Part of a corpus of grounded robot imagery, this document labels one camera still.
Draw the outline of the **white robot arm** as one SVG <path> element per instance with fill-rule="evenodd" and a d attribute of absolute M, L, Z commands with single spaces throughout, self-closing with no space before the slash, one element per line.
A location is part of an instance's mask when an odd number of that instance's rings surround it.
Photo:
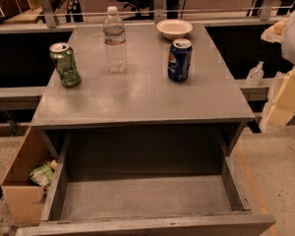
<path fill-rule="evenodd" d="M 295 116 L 295 10 L 262 33 L 262 40 L 279 42 L 282 57 L 293 64 L 287 74 L 277 74 L 268 91 L 260 129 L 274 133 L 287 125 Z"/>

